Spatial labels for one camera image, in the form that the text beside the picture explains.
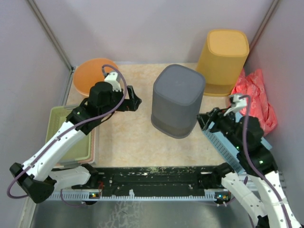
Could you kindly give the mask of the grey mesh bin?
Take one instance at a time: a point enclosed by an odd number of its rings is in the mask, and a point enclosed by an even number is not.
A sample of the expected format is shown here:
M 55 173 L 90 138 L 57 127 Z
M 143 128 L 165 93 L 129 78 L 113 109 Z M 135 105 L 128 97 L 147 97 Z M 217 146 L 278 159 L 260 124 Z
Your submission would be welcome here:
M 205 85 L 205 77 L 193 69 L 165 67 L 153 84 L 152 125 L 172 138 L 187 137 L 196 125 Z

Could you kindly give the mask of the blue plastic basket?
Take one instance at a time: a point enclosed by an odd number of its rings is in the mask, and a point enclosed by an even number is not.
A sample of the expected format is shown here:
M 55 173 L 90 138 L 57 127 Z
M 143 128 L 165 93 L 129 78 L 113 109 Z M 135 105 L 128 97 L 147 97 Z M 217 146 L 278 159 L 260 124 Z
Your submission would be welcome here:
M 225 162 L 227 162 L 238 174 L 244 173 L 245 170 L 239 164 L 237 158 L 238 150 L 234 148 L 233 144 L 228 141 L 223 133 L 211 133 L 210 130 L 213 125 L 214 123 L 212 122 L 207 130 L 202 131 L 203 134 L 208 138 Z

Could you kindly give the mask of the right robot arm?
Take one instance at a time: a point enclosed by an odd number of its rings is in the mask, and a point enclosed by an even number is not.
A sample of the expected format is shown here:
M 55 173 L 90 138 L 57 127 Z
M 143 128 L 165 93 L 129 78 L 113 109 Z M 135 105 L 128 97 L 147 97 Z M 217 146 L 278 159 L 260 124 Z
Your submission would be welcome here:
M 202 131 L 220 132 L 233 145 L 240 166 L 255 184 L 259 196 L 240 180 L 237 171 L 228 163 L 213 169 L 213 184 L 232 193 L 255 228 L 302 227 L 286 199 L 274 157 L 262 144 L 263 130 L 258 119 L 245 115 L 236 121 L 234 114 L 224 115 L 225 111 L 214 108 L 199 114 L 198 123 Z

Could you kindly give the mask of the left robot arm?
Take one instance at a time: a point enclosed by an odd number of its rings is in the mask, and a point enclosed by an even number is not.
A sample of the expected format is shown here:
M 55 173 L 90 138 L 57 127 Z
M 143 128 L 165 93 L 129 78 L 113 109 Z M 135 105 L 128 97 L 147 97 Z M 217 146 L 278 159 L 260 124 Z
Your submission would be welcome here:
M 54 166 L 78 141 L 102 123 L 102 119 L 115 111 L 136 111 L 142 100 L 133 87 L 126 87 L 128 98 L 115 91 L 108 82 L 98 82 L 89 97 L 74 108 L 56 134 L 23 164 L 14 163 L 10 172 L 14 181 L 36 204 L 44 202 L 54 191 L 65 188 L 94 188 L 98 185 L 98 171 L 90 164 L 54 171 Z

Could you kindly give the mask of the orange capybara bucket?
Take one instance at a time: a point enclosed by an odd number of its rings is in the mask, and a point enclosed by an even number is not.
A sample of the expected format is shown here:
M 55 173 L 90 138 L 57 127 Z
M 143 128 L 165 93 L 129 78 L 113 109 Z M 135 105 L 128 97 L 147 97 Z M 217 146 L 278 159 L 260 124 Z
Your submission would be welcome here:
M 90 59 L 80 66 L 74 72 L 73 84 L 79 94 L 88 97 L 91 87 L 97 82 L 104 81 L 105 76 L 102 72 L 103 65 L 111 65 L 118 69 L 115 62 L 107 58 Z

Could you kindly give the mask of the yellow mesh bin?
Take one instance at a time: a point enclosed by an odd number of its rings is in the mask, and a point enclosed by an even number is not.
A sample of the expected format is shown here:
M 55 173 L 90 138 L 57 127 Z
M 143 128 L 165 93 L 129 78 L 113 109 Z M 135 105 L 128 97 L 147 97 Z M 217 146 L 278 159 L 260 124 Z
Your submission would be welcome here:
M 209 31 L 196 67 L 206 80 L 204 95 L 229 95 L 248 54 L 249 43 L 244 32 L 233 29 Z

